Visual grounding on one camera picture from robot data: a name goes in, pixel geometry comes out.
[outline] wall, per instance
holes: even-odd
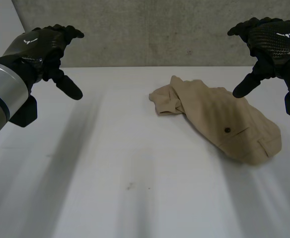
[[[13,0],[26,30],[74,25],[86,37],[66,51],[64,67],[253,65],[227,31],[265,16],[290,19],[282,0]]]
[[[23,27],[12,2],[0,0],[0,56],[14,38],[23,32]]]

